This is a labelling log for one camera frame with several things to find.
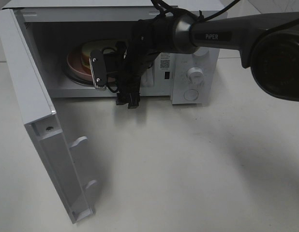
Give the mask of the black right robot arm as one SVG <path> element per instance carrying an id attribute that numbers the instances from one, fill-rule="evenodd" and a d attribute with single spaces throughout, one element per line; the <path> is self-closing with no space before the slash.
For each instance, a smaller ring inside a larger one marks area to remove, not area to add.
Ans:
<path id="1" fill-rule="evenodd" d="M 204 18 L 175 8 L 138 20 L 116 75 L 116 104 L 136 108 L 141 75 L 160 53 L 192 54 L 201 47 L 239 51 L 259 87 L 299 102 L 299 12 Z"/>

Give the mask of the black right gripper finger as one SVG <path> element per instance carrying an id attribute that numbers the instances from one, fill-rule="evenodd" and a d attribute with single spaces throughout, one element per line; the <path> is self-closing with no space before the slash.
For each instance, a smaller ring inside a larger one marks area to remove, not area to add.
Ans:
<path id="1" fill-rule="evenodd" d="M 130 103 L 130 95 L 126 93 L 117 93 L 116 105 L 126 105 Z"/>
<path id="2" fill-rule="evenodd" d="M 128 108 L 135 109 L 139 106 L 140 94 L 139 93 L 130 93 L 128 100 Z"/>

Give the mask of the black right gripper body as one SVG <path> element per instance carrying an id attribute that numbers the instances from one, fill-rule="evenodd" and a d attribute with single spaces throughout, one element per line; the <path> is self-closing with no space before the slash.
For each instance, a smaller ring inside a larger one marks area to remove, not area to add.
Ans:
<path id="1" fill-rule="evenodd" d="M 116 41 L 114 48 L 103 50 L 106 77 L 114 78 L 112 83 L 116 88 L 111 88 L 108 80 L 103 86 L 119 97 L 139 97 L 141 76 L 154 62 L 154 49 L 145 43 L 127 45 L 124 41 Z"/>

